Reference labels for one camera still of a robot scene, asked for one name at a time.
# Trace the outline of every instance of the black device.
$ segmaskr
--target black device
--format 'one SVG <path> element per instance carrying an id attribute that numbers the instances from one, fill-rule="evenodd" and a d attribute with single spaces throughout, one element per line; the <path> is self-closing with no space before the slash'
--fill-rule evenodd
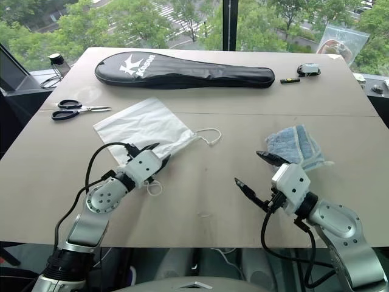
<path id="1" fill-rule="evenodd" d="M 150 52 L 112 55 L 99 62 L 95 75 L 108 85 L 157 89 L 267 88 L 275 79 L 269 68 L 204 63 Z"/>
<path id="2" fill-rule="evenodd" d="M 296 82 L 300 82 L 300 78 L 287 78 L 287 79 L 281 79 L 280 80 L 280 82 L 282 83 L 282 84 L 284 84 L 284 83 L 296 83 Z"/>

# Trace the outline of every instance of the white string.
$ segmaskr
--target white string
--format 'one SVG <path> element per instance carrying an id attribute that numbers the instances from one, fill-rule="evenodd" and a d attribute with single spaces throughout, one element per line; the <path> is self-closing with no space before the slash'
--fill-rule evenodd
<path id="1" fill-rule="evenodd" d="M 164 191 L 164 188 L 162 187 L 160 182 L 158 180 L 156 180 L 156 179 L 152 183 L 150 183 L 148 181 L 145 181 L 145 187 L 146 187 L 147 193 L 150 196 L 159 196 Z M 151 187 L 159 187 L 159 192 L 152 193 L 151 192 Z"/>
<path id="2" fill-rule="evenodd" d="M 109 248 L 109 250 L 105 253 L 105 255 L 102 257 L 102 259 L 99 260 L 93 267 L 94 267 L 94 268 L 97 267 L 97 266 L 103 261 L 103 259 L 106 258 L 106 256 L 109 254 L 109 252 L 110 252 L 111 250 L 112 250 L 112 248 Z"/>
<path id="3" fill-rule="evenodd" d="M 203 131 L 216 131 L 216 132 L 219 133 L 219 136 L 215 140 L 213 140 L 213 141 L 209 141 L 208 139 L 206 139 L 206 138 L 204 138 L 202 136 L 199 136 L 199 138 L 202 139 L 203 141 L 205 141 L 205 143 L 207 143 L 209 146 L 214 146 L 217 142 L 219 142 L 219 140 L 221 138 L 221 132 L 218 129 L 216 129 L 216 128 L 199 129 L 199 130 L 196 131 L 196 134 L 198 132 L 203 132 Z"/>
<path id="4" fill-rule="evenodd" d="M 239 267 L 238 267 L 236 264 L 231 263 L 231 262 L 227 259 L 227 257 L 225 256 L 225 254 L 224 254 L 220 249 L 218 249 L 218 248 L 211 248 L 211 249 L 213 249 L 214 251 L 219 252 L 219 253 L 221 254 L 221 256 L 223 257 L 223 259 L 225 260 L 225 263 L 228 264 L 228 265 L 230 265 L 230 266 L 233 266 L 235 269 L 237 269 L 238 272 L 239 272 L 239 275 L 241 275 L 242 280 L 245 280 L 244 274 L 242 273 L 241 269 L 239 269 Z"/>
<path id="5" fill-rule="evenodd" d="M 131 286 L 134 286 L 136 284 L 136 269 L 133 266 L 129 266 L 129 269 L 132 273 Z"/>

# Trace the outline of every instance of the clear plastic bag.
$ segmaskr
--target clear plastic bag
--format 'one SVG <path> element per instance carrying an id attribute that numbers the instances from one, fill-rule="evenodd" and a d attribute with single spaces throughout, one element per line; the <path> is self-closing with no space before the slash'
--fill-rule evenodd
<path id="1" fill-rule="evenodd" d="M 327 25 L 316 53 L 341 55 L 350 66 L 369 36 L 369 33 Z"/>

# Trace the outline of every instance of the folded towel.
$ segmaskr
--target folded towel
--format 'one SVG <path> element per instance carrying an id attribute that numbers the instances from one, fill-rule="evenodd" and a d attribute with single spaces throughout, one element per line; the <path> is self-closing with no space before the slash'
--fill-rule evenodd
<path id="1" fill-rule="evenodd" d="M 285 128 L 277 134 L 271 134 L 265 141 L 268 152 L 300 164 L 305 171 L 333 164 L 332 161 L 325 161 L 322 150 L 304 125 Z"/>

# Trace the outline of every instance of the table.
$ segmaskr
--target table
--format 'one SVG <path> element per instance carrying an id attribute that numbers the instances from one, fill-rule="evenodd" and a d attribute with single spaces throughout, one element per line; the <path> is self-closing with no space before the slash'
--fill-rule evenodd
<path id="1" fill-rule="evenodd" d="M 292 125 L 305 124 L 335 164 L 308 173 L 311 190 L 321 198 L 354 209 L 372 246 L 388 246 L 387 165 L 389 131 L 378 117 L 342 58 L 332 55 L 257 52 L 207 52 L 147 49 L 190 60 L 274 70 L 267 89 L 195 88 L 152 90 L 100 83 L 94 76 L 102 59 L 146 49 L 93 47 L 86 50 L 65 79 L 34 115 L 0 161 L 0 240 L 53 243 L 57 220 L 83 186 L 88 161 L 103 143 L 92 125 L 149 97 L 157 97 L 192 130 L 215 127 L 220 143 L 201 141 L 173 157 L 158 174 L 160 196 L 131 192 L 112 215 L 105 246 L 259 247 L 264 213 L 236 187 L 242 179 L 263 199 L 270 197 L 272 169 L 256 156 L 264 139 Z M 322 74 L 281 85 L 297 66 L 318 63 Z M 54 103 L 77 99 L 85 105 L 113 107 L 113 112 L 84 114 L 62 123 L 51 120 Z M 91 180 L 117 166 L 108 151 L 95 162 Z M 81 203 L 64 222 L 69 231 Z M 284 212 L 270 220 L 267 244 L 304 248 L 308 237 Z"/>

